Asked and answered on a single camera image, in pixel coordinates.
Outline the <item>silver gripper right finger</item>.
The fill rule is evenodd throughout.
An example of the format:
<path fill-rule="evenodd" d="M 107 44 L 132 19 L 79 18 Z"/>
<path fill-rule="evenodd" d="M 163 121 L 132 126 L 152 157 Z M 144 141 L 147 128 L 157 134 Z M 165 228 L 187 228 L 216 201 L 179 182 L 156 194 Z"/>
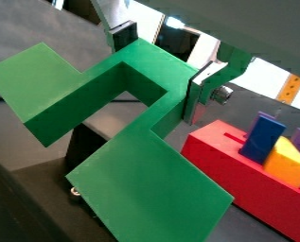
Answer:
<path fill-rule="evenodd" d="M 194 125 L 203 116 L 211 100 L 224 105 L 234 91 L 224 86 L 243 75 L 252 55 L 228 43 L 220 43 L 218 57 L 191 77 L 183 111 L 183 119 Z"/>

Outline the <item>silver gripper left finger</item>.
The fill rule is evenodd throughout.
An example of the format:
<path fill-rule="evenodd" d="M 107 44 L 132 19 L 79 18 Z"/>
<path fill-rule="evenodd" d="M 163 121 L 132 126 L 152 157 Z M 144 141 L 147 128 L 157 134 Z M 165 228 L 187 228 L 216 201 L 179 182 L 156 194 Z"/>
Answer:
<path fill-rule="evenodd" d="M 108 45 L 120 51 L 139 39 L 137 23 L 131 19 L 129 0 L 92 0 L 101 18 Z"/>

